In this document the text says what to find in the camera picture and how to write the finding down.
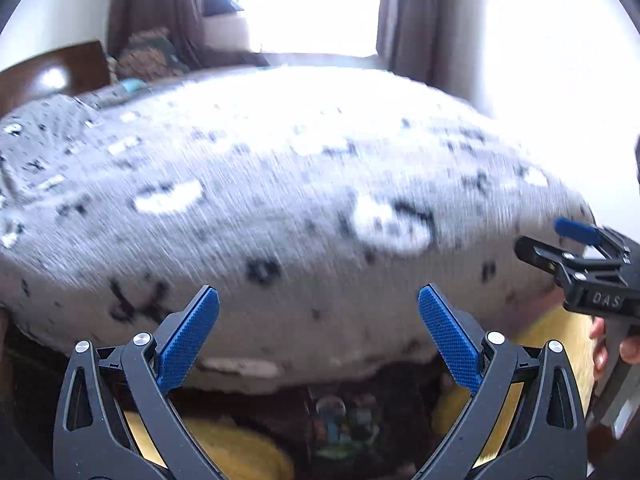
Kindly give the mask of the person's right hand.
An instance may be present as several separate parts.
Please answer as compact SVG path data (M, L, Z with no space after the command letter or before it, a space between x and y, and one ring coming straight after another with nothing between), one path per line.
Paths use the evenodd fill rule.
M608 348L606 348L606 325L604 318L594 318L589 338L596 343L593 350L593 377L597 382L602 378L608 364ZM640 361L640 338L638 335L627 337L620 344L620 356L630 365Z

